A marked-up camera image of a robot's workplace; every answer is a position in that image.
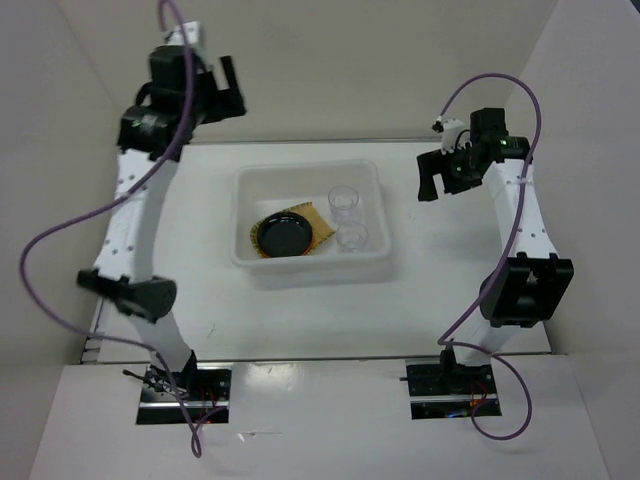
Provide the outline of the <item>clear plastic cup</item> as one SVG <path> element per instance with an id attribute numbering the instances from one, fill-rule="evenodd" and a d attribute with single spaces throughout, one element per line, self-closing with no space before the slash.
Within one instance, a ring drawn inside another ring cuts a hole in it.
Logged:
<path id="1" fill-rule="evenodd" d="M 328 203 L 332 220 L 337 224 L 358 221 L 360 218 L 360 196 L 347 185 L 338 185 L 328 193 Z"/>
<path id="2" fill-rule="evenodd" d="M 346 222 L 336 231 L 336 241 L 342 253 L 363 251 L 369 240 L 369 231 L 359 222 Z"/>

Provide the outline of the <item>translucent plastic bin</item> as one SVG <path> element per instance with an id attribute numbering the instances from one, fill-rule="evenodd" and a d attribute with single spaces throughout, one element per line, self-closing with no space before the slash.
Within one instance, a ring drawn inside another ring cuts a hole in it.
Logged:
<path id="1" fill-rule="evenodd" d="M 392 242 L 377 167 L 339 160 L 238 170 L 230 257 L 263 289 L 389 280 Z"/>

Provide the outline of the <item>woven bamboo tray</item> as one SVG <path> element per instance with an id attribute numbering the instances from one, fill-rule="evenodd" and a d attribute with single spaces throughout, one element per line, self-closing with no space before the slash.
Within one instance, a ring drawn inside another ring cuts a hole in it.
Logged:
<path id="1" fill-rule="evenodd" d="M 271 213 L 270 215 L 278 212 L 295 212 L 302 215 L 310 222 L 313 230 L 313 243 L 310 250 L 305 255 L 308 255 L 314 250 L 317 250 L 321 245 L 327 242 L 335 234 L 335 230 L 328 224 L 328 222 L 319 213 L 319 211 L 316 209 L 316 207 L 313 205 L 312 202 L 303 202 L 294 206 L 290 206 L 283 210 Z M 250 242 L 253 250 L 256 252 L 256 254 L 259 257 L 264 259 L 266 259 L 267 257 L 260 252 L 257 246 L 256 233 L 260 223 L 270 215 L 264 217 L 263 219 L 255 223 L 251 227 L 250 234 L 249 234 L 249 238 L 250 238 Z"/>

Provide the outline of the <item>black plate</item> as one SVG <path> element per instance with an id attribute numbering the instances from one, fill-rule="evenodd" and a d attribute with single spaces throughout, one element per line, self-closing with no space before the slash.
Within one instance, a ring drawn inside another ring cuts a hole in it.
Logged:
<path id="1" fill-rule="evenodd" d="M 278 212 L 264 219 L 256 233 L 257 246 L 267 258 L 305 255 L 313 243 L 310 222 L 295 212 Z"/>

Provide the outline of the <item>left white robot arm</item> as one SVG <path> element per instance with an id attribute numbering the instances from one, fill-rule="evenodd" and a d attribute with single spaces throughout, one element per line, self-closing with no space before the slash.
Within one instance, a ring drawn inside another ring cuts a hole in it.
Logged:
<path id="1" fill-rule="evenodd" d="M 149 383 L 163 384 L 180 400 L 198 390 L 197 359 L 172 311 L 177 284 L 155 274 L 153 253 L 166 195 L 194 130 L 246 113 L 232 58 L 223 56 L 220 62 L 225 88 L 218 87 L 212 67 L 200 55 L 194 57 L 193 102 L 185 113 L 183 48 L 160 46 L 150 54 L 151 79 L 120 120 L 115 191 L 119 204 L 93 266 L 77 274 L 79 287 L 110 302 L 150 346 Z"/>

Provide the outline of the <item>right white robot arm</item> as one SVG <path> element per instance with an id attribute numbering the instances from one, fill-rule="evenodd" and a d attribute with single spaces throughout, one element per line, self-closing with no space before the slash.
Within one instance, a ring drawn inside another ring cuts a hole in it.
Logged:
<path id="1" fill-rule="evenodd" d="M 506 255 L 481 283 L 479 305 L 448 335 L 429 376 L 433 394 L 461 395 L 489 384 L 490 354 L 553 316 L 574 266 L 549 238 L 527 159 L 530 143 L 509 134 L 503 109 L 475 111 L 468 123 L 438 117 L 433 129 L 441 145 L 417 158 L 419 200 L 437 200 L 437 179 L 451 195 L 486 186 Z"/>

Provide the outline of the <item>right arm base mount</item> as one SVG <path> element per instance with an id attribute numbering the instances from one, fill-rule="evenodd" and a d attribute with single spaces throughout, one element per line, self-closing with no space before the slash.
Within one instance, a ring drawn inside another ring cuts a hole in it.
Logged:
<path id="1" fill-rule="evenodd" d="M 400 381 L 407 386 L 413 420 L 502 415 L 493 371 L 489 365 L 465 367 L 446 361 L 410 359 Z"/>

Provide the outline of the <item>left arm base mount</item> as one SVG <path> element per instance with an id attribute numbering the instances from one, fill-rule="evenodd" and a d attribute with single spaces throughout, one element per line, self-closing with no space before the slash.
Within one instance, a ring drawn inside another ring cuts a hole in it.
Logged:
<path id="1" fill-rule="evenodd" d="M 144 374 L 123 369 L 122 373 L 142 383 L 136 423 L 138 425 L 185 424 L 178 400 L 169 381 L 148 367 Z M 232 370 L 230 365 L 198 366 L 195 385 L 180 388 L 179 396 L 194 423 L 226 424 L 229 421 Z"/>

